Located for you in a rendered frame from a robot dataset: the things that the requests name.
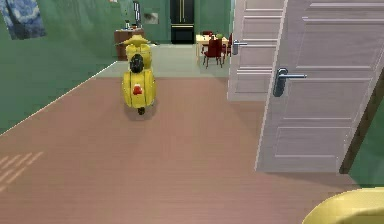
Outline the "yellow motor scooter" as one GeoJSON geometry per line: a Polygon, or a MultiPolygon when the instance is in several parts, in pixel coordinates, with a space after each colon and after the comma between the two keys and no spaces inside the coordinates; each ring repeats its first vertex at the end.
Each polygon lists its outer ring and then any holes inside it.
{"type": "Polygon", "coordinates": [[[124,102],[139,115],[144,115],[146,108],[155,103],[157,88],[150,41],[141,35],[133,35],[123,44],[128,59],[128,70],[123,73],[121,83],[124,102]]]}

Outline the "pale wooden dining table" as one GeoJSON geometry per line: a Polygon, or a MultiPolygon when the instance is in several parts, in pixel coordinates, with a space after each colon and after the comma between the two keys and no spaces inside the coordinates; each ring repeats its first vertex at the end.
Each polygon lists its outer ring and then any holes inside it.
{"type": "MultiPolygon", "coordinates": [[[[205,45],[208,45],[210,39],[218,39],[216,38],[216,35],[200,35],[198,34],[196,36],[196,57],[197,59],[200,59],[200,56],[203,53],[202,48],[205,45]]],[[[222,40],[222,49],[223,49],[223,57],[226,57],[226,51],[227,51],[227,44],[228,44],[228,38],[223,36],[222,40]]]]}

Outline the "white panelled room door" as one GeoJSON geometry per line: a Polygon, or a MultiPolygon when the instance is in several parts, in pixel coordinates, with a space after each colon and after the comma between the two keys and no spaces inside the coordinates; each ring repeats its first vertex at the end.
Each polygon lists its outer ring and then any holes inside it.
{"type": "Polygon", "coordinates": [[[383,69],[384,0],[286,0],[256,171],[338,172],[383,69]]]}
{"type": "Polygon", "coordinates": [[[247,43],[230,57],[227,99],[264,101],[286,0],[234,0],[232,40],[247,43]]]}

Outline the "black fridge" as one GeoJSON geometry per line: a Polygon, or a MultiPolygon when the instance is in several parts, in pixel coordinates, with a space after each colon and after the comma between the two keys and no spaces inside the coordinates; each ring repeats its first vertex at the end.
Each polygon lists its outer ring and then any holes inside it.
{"type": "Polygon", "coordinates": [[[170,0],[171,42],[193,44],[194,0],[170,0]]]}

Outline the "brown wooden cabinet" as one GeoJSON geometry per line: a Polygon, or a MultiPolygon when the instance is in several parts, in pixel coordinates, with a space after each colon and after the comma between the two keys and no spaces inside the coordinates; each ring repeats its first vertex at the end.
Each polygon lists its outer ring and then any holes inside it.
{"type": "Polygon", "coordinates": [[[133,35],[145,36],[145,32],[142,28],[137,29],[120,29],[114,32],[115,48],[117,53],[117,59],[119,61],[126,61],[126,45],[125,40],[130,39],[133,35]]]}

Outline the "grey wall picture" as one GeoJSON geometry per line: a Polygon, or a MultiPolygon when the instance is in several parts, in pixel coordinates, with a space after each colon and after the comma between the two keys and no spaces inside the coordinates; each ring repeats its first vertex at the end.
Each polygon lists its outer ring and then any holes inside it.
{"type": "Polygon", "coordinates": [[[158,24],[159,17],[157,13],[145,13],[144,14],[144,23],[145,24],[158,24]]]}

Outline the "blue swirl wall painting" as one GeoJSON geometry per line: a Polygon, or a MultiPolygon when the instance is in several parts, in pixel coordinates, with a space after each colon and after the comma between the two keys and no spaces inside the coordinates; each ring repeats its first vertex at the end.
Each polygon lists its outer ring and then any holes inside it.
{"type": "Polygon", "coordinates": [[[0,13],[12,40],[46,35],[37,0],[0,0],[0,13]]]}

